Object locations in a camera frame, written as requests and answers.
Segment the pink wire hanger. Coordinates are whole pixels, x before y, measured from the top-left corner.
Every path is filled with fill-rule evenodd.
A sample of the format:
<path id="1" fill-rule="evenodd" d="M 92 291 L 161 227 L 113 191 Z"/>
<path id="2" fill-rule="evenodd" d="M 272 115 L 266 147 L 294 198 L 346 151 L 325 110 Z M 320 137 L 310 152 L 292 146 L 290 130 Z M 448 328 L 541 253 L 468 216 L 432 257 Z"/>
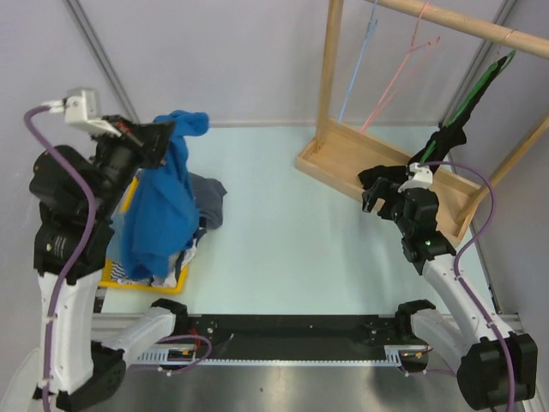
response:
<path id="1" fill-rule="evenodd" d="M 414 26 L 413 34 L 410 40 L 410 46 L 408 47 L 407 54 L 404 56 L 399 68 L 394 73 L 388 86 L 383 91 L 376 107 L 367 117 L 363 125 L 361 126 L 359 133 L 365 134 L 367 129 L 372 125 L 373 121 L 383 112 L 383 110 L 389 105 L 389 103 L 395 98 L 395 96 L 404 88 L 407 82 L 416 74 L 419 67 L 427 60 L 427 58 L 434 52 L 438 46 L 440 37 L 429 39 L 423 43 L 416 41 L 419 24 L 426 12 L 429 2 L 421 8 L 419 16 Z"/>

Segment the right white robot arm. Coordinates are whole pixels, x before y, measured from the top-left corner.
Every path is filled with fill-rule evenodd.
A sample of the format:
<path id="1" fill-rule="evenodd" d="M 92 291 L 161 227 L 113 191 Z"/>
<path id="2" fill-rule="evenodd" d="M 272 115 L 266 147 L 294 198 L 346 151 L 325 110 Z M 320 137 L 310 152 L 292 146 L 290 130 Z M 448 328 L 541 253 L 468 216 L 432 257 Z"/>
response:
<path id="1" fill-rule="evenodd" d="M 395 323 L 405 344 L 430 344 L 456 375 L 460 392 L 475 410 L 534 398 L 538 347 L 516 333 L 480 298 L 465 276 L 453 245 L 437 229 L 439 201 L 426 184 L 398 185 L 380 178 L 363 194 L 363 210 L 383 200 L 378 216 L 394 222 L 405 258 L 434 288 L 453 320 L 426 305 Z"/>

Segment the blue tank top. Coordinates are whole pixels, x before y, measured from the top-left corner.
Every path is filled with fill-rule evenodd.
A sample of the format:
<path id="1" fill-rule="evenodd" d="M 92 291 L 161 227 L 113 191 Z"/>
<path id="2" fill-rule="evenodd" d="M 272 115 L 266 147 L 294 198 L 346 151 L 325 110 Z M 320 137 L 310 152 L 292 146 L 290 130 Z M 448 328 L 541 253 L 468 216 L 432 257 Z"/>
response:
<path id="1" fill-rule="evenodd" d="M 133 281 L 153 277 L 165 280 L 171 272 L 170 258 L 192 245 L 199 227 L 185 138 L 206 134 L 209 116 L 176 110 L 159 115 L 154 122 L 169 123 L 174 129 L 163 163 L 142 171 L 124 213 L 120 259 L 125 275 Z"/>

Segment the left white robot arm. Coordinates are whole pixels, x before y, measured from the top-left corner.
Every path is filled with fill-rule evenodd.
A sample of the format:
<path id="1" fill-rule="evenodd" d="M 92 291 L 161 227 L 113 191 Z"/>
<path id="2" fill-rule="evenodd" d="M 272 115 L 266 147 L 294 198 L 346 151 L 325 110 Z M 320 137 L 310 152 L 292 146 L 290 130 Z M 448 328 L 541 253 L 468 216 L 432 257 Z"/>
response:
<path id="1" fill-rule="evenodd" d="M 44 409 L 82 411 L 104 402 L 143 352 L 157 342 L 178 343 L 189 335 L 186 306 L 159 299 L 114 337 L 91 337 L 112 215 L 136 172 L 161 164 L 174 127 L 170 121 L 135 124 L 105 116 L 87 127 L 96 143 L 91 159 L 68 145 L 44 142 L 34 163 L 29 190 L 39 200 L 41 225 L 33 266 L 44 321 L 41 375 L 33 399 Z"/>

